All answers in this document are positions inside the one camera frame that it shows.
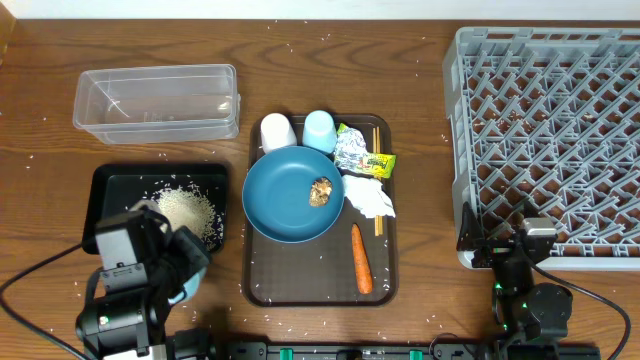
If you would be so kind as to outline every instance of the plastic dish rack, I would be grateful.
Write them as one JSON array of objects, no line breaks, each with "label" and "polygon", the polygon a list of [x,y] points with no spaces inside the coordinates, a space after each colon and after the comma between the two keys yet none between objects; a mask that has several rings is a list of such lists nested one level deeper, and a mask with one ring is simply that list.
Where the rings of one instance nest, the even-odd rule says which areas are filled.
[{"label": "plastic dish rack", "polygon": [[465,202],[502,237],[529,200],[542,267],[640,270],[640,29],[462,28],[443,70],[456,238]]}]

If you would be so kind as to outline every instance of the blue plate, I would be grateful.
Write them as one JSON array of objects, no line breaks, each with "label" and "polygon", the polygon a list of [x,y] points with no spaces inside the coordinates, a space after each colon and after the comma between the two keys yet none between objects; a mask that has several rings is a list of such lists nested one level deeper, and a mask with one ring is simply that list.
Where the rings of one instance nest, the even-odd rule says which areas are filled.
[{"label": "blue plate", "polygon": [[[333,184],[325,206],[309,205],[313,182]],[[344,203],[342,177],[319,151],[291,146],[258,160],[244,182],[242,205],[251,225],[273,240],[296,243],[322,235],[338,219]]]}]

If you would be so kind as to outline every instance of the crumpled tissue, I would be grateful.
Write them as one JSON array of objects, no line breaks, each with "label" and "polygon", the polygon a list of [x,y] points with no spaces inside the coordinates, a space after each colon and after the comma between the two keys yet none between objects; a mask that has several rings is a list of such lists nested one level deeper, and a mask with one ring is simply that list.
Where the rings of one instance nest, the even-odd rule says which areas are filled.
[{"label": "crumpled tissue", "polygon": [[382,183],[379,180],[344,175],[342,183],[344,196],[366,218],[387,215],[396,217],[391,199],[382,191]]}]

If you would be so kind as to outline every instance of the carrot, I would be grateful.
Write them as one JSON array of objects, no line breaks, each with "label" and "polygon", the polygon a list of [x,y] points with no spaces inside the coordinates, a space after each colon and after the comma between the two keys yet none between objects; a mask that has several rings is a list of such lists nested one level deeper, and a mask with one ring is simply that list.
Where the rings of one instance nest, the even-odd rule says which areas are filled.
[{"label": "carrot", "polygon": [[362,243],[360,228],[356,224],[353,224],[351,227],[351,244],[353,246],[353,262],[356,265],[358,290],[364,295],[371,294],[373,291],[373,280],[371,279],[369,260],[364,250],[364,244]]}]

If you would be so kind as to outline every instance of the wooden table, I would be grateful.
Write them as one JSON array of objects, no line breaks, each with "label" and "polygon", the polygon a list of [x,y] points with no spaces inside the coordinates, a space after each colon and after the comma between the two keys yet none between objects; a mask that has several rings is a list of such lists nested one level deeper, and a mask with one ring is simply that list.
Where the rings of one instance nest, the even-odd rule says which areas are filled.
[{"label": "wooden table", "polygon": [[[441,62],[455,31],[479,24],[497,25],[18,21],[0,70],[0,280],[80,241],[96,167],[115,161],[156,161],[162,152],[172,162],[223,162],[231,178],[225,249],[215,257],[195,299],[171,313],[169,334],[211,326],[219,339],[245,333],[272,341],[428,344],[443,331],[468,338],[497,331],[490,309],[492,273],[467,270],[456,256],[452,148],[442,138],[451,134]],[[72,125],[82,71],[201,63],[229,63],[238,71],[242,105],[240,135],[234,140],[106,146]],[[239,199],[251,126],[271,112],[302,114],[315,109],[373,113],[391,127],[399,159],[393,176],[400,288],[384,307],[262,309],[240,293],[244,216]],[[98,256],[73,253],[13,286],[8,299],[27,318],[80,347],[75,318],[82,309],[87,277],[99,261]],[[632,318],[640,317],[640,274],[560,275],[609,297]],[[608,356],[622,335],[620,316],[579,294],[574,294],[573,304],[569,340],[595,342]],[[266,322],[265,315],[272,320]],[[0,357],[7,359],[70,358],[5,314],[0,315],[0,349]],[[621,358],[639,357],[636,331]]]}]

